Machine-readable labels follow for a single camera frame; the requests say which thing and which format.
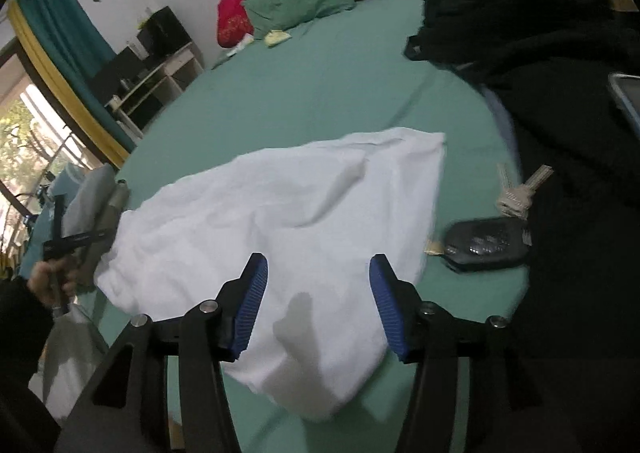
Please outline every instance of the curtain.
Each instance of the curtain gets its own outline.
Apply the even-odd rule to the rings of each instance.
[[[125,150],[135,145],[98,102],[87,81],[115,57],[78,0],[17,0],[31,31],[95,120]]]
[[[8,17],[18,41],[51,93],[105,157],[118,168],[121,167],[129,153],[102,127],[76,96],[69,83],[43,50],[16,1],[9,4]]]

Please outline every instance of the white towel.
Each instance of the white towel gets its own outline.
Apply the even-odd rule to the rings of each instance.
[[[96,283],[130,314],[183,315],[269,263],[249,346],[226,373],[309,419],[350,400],[385,335],[369,260],[385,253],[416,283],[444,156],[444,135],[394,128],[263,149],[163,187],[123,214]]]

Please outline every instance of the desk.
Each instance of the desk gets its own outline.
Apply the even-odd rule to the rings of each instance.
[[[123,123],[125,131],[133,135],[133,139],[142,139],[143,131],[129,115],[151,94],[156,95],[163,106],[167,106],[202,72],[203,68],[193,54],[193,43],[187,43],[153,68],[127,95],[110,101],[109,106]]]

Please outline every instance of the black sleeve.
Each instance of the black sleeve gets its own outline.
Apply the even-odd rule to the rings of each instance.
[[[0,375],[28,384],[38,370],[53,318],[27,283],[17,278],[0,293]]]

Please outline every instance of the hand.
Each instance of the hand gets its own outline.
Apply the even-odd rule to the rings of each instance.
[[[73,256],[39,261],[31,269],[31,277],[27,281],[27,288],[46,308],[51,308],[55,304],[55,297],[49,285],[49,275],[60,271],[65,272],[65,282],[60,286],[62,287],[62,292],[68,298],[72,298],[76,293],[76,277],[78,275],[76,259]]]

